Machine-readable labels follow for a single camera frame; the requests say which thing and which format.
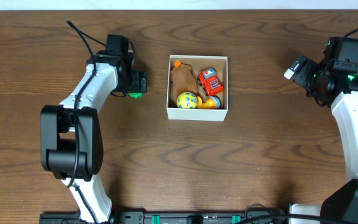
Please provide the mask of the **green ridged toy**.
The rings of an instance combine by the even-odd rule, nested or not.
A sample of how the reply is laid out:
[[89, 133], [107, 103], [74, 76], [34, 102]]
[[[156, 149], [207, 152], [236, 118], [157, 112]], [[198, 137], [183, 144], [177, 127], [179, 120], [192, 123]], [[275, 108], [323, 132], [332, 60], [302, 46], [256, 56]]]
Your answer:
[[142, 93], [130, 93], [129, 96], [132, 98], [140, 98], [142, 97]]

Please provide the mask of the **brown plush toy with carrot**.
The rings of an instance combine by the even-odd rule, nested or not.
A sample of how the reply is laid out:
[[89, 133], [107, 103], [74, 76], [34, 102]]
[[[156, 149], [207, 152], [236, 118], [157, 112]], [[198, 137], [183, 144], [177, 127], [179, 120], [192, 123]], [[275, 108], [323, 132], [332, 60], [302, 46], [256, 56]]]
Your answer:
[[198, 84], [193, 76], [191, 65], [183, 63], [176, 59], [173, 68], [170, 70], [171, 79], [171, 99], [176, 102], [177, 98], [183, 92], [198, 92]]

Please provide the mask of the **yellow ball with blue marks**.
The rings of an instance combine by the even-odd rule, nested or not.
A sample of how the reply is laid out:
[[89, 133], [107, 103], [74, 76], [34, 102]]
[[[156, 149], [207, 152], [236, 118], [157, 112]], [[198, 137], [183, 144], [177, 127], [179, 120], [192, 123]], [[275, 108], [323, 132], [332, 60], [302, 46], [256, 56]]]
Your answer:
[[185, 91], [181, 93], [177, 98], [178, 108], [195, 109], [197, 106], [198, 106], [197, 96], [190, 91]]

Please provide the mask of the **red toy fire truck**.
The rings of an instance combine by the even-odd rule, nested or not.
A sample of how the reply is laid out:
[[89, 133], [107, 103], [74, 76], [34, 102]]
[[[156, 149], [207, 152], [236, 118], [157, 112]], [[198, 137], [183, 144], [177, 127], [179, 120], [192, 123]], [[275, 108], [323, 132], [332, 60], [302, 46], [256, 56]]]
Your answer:
[[207, 68], [198, 73], [197, 82], [203, 87], [206, 96], [215, 96], [224, 90], [224, 86], [218, 78], [218, 73], [214, 68]]

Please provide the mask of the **yellow rubber duck toy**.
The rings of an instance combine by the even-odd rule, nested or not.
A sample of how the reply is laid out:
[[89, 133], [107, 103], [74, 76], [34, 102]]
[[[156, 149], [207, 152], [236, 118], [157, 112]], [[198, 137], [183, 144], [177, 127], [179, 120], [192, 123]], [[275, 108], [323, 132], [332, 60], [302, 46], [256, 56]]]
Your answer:
[[216, 96], [209, 96], [205, 102], [203, 102], [202, 98], [198, 96], [197, 100], [197, 109], [217, 110], [221, 108], [220, 99]]

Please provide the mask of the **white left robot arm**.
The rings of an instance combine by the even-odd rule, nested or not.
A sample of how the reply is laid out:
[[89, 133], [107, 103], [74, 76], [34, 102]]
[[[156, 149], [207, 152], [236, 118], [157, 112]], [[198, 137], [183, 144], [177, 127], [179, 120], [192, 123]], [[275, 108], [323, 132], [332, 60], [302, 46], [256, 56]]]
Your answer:
[[99, 175], [104, 149], [98, 114], [108, 96], [147, 91], [146, 73], [132, 69], [135, 50], [123, 35], [109, 34], [92, 54], [83, 78], [58, 105], [40, 112], [42, 167], [69, 188], [76, 213], [41, 214], [40, 223], [112, 223], [112, 200]]

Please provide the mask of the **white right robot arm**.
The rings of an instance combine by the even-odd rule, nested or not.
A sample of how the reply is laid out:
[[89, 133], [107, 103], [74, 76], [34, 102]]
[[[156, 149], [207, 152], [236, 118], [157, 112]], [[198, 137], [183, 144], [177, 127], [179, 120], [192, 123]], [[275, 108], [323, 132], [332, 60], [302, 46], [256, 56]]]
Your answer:
[[331, 37], [323, 53], [320, 63], [300, 55], [284, 76], [319, 106], [331, 109], [340, 132], [346, 183], [321, 205], [291, 205], [289, 223], [358, 223], [358, 39]]

